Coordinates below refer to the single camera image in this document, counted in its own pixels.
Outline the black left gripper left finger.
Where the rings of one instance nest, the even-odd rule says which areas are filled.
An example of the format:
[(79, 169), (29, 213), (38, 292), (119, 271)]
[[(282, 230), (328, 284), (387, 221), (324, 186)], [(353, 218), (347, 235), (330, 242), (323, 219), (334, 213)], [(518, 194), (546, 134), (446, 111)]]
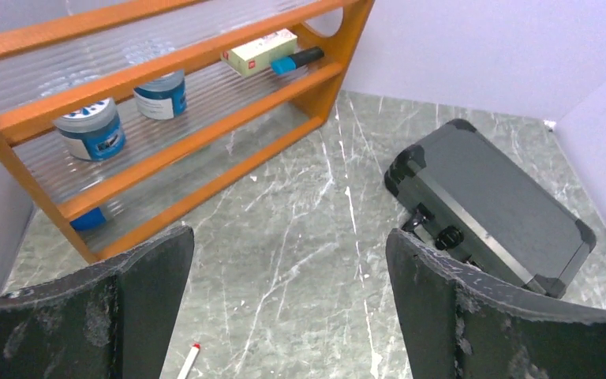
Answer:
[(173, 226), (143, 244), (0, 297), (0, 378), (157, 378), (194, 254)]

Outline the black poker case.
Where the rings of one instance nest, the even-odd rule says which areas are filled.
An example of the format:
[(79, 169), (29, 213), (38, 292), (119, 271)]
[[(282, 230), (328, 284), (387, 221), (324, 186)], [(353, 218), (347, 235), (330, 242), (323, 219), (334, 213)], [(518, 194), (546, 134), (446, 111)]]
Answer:
[(384, 173), (408, 210), (454, 259), (561, 298), (597, 238), (470, 122), (456, 118), (401, 151)]

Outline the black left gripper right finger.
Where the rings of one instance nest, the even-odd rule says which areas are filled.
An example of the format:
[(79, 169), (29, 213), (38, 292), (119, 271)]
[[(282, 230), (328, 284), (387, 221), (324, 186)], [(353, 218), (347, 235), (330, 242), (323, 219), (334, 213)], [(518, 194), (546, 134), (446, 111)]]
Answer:
[(506, 283), (399, 229), (386, 241), (415, 378), (606, 378), (606, 310)]

